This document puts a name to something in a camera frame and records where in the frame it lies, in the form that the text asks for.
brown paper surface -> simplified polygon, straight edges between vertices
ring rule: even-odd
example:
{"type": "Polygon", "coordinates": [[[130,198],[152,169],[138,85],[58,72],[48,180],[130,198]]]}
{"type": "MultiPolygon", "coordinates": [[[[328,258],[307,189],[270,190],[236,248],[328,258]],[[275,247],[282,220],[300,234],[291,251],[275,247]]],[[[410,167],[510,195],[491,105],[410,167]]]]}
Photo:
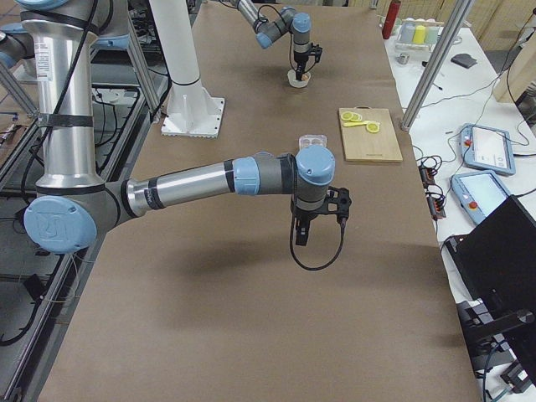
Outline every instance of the brown paper surface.
{"type": "MultiPolygon", "coordinates": [[[[339,107],[402,116],[377,18],[300,10],[324,47],[305,90],[286,83],[288,37],[262,50],[236,11],[204,4],[193,31],[204,86],[226,99],[219,138],[153,127],[133,177],[325,134],[333,185],[353,198],[339,260],[294,264],[288,196],[227,194],[128,222],[106,237],[40,401],[479,400],[409,136],[397,130],[401,163],[344,161],[339,107]]],[[[335,219],[314,220],[309,241],[304,262],[331,258],[335,219]]]]}

wooden cutting board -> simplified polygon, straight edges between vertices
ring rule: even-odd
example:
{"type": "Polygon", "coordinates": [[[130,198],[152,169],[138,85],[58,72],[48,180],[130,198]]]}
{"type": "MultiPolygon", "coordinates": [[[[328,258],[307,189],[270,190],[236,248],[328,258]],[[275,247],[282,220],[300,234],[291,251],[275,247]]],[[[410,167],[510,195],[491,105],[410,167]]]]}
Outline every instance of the wooden cutting board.
{"type": "Polygon", "coordinates": [[[357,162],[401,162],[402,153],[394,133],[388,109],[340,108],[338,119],[343,135],[344,156],[347,161],[357,162]],[[379,132],[373,134],[365,126],[345,127],[341,113],[355,111],[363,120],[380,123],[379,132]]]}

desk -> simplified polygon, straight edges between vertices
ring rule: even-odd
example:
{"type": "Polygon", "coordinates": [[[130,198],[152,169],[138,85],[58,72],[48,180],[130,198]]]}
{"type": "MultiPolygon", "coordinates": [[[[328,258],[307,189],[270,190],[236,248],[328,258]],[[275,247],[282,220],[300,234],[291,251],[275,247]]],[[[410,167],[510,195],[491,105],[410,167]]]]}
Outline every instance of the desk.
{"type": "MultiPolygon", "coordinates": [[[[402,116],[377,18],[300,9],[325,49],[306,90],[286,83],[288,38],[263,51],[237,12],[202,6],[204,84],[227,100],[219,138],[155,127],[133,177],[295,151],[300,135],[324,133],[334,185],[353,197],[340,259],[317,273],[292,262],[285,196],[228,194],[124,224],[106,238],[43,402],[479,400],[410,137],[397,131],[402,163],[343,159],[338,107],[402,116]]],[[[334,221],[315,220],[310,242],[305,262],[328,259],[334,221]]]]}
{"type": "MultiPolygon", "coordinates": [[[[441,67],[440,73],[435,79],[435,83],[443,88],[439,90],[432,86],[429,95],[425,100],[425,105],[437,102],[438,100],[454,95],[470,94],[474,90],[482,88],[497,77],[495,70],[487,60],[486,55],[478,44],[477,40],[469,28],[462,28],[460,32],[461,44],[454,45],[446,57],[446,62],[441,67]],[[469,70],[463,69],[459,65],[453,64],[450,60],[455,54],[468,53],[477,60],[477,64],[469,70]]],[[[422,61],[430,58],[430,54],[421,51],[407,51],[396,49],[394,38],[384,42],[389,63],[396,79],[396,88],[399,93],[400,104],[406,107],[410,102],[415,87],[424,71],[422,61]],[[396,61],[396,56],[400,52],[410,54],[410,62],[401,65],[396,61]]],[[[459,128],[465,123],[477,122],[482,113],[482,109],[487,102],[479,124],[502,128],[510,132],[513,140],[524,142],[518,134],[517,126],[523,121],[521,114],[514,104],[498,103],[495,98],[489,98],[493,85],[485,90],[478,91],[475,95],[444,100],[435,106],[424,107],[420,110],[415,124],[411,127],[410,135],[413,143],[422,149],[425,155],[437,154],[444,160],[454,159],[452,150],[447,145],[447,138],[456,134],[459,128]]],[[[521,124],[519,130],[529,139],[530,145],[520,147],[513,144],[514,153],[533,153],[536,150],[536,140],[526,123],[521,124]]],[[[450,177],[456,173],[470,172],[472,169],[461,167],[461,155],[459,142],[452,141],[452,147],[456,150],[454,162],[444,164],[435,177],[440,186],[446,192],[449,188],[450,177]]],[[[420,157],[419,151],[415,151],[415,156],[420,157]]],[[[501,180],[514,194],[525,193],[536,187],[534,172],[536,171],[536,159],[516,159],[517,172],[514,176],[501,180]]],[[[442,242],[450,235],[462,235],[471,232],[475,227],[469,216],[463,211],[457,198],[450,192],[446,203],[446,219],[440,220],[437,231],[437,239],[442,242]]],[[[520,198],[527,210],[536,216],[536,197],[532,194],[520,198]]],[[[463,285],[461,278],[454,266],[451,257],[446,250],[443,251],[443,261],[449,275],[452,294],[456,302],[471,300],[467,289],[463,285]]],[[[487,388],[497,395],[503,388],[504,383],[498,375],[507,366],[495,368],[487,379],[487,388]]],[[[505,401],[534,401],[536,400],[536,388],[530,387],[528,391],[520,395],[507,395],[502,400],[505,401]]]]}

clear plastic container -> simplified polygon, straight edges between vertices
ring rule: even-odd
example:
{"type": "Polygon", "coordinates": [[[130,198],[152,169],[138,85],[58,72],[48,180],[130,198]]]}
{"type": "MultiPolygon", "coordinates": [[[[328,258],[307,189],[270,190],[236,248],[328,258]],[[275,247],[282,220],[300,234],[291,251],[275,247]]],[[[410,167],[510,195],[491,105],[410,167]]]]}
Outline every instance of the clear plastic container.
{"type": "Polygon", "coordinates": [[[307,148],[311,145],[327,146],[327,137],[323,134],[306,134],[300,137],[300,149],[307,148]]]}

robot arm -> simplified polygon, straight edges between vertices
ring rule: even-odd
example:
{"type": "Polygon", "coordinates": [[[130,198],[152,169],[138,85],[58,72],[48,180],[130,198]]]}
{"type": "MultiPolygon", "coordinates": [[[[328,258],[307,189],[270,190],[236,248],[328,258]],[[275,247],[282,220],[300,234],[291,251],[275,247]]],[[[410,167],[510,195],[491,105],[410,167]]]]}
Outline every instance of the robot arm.
{"type": "Polygon", "coordinates": [[[0,28],[0,61],[11,69],[21,59],[34,56],[34,41],[20,23],[0,28]]]}
{"type": "Polygon", "coordinates": [[[126,24],[112,9],[122,9],[126,0],[17,2],[26,7],[23,26],[36,51],[48,61],[37,66],[44,175],[24,215],[28,235],[45,250],[76,252],[149,210],[229,192],[292,194],[298,245],[305,245],[319,214],[336,214],[343,230],[351,201],[347,190],[329,188],[335,160],[320,146],[301,150],[296,159],[257,154],[143,181],[104,183],[95,172],[89,46],[98,34],[111,33],[112,43],[121,37],[126,24]]]}
{"type": "Polygon", "coordinates": [[[296,244],[306,245],[310,222],[319,214],[336,214],[340,225],[348,219],[348,191],[329,187],[334,172],[334,156],[318,145],[301,150],[296,158],[263,152],[142,181],[107,183],[109,197],[99,204],[97,194],[42,196],[28,207],[24,225],[42,248],[65,254],[88,247],[99,233],[150,210],[224,193],[292,194],[296,244]],[[330,211],[329,204],[337,207],[330,211]]]}
{"type": "Polygon", "coordinates": [[[297,67],[296,80],[301,81],[307,71],[307,61],[314,57],[314,63],[320,63],[322,48],[310,41],[311,18],[307,13],[298,13],[294,8],[284,7],[278,12],[278,18],[270,22],[251,0],[230,0],[244,16],[255,31],[257,42],[263,48],[269,48],[277,39],[287,32],[292,34],[292,49],[297,67]]]}

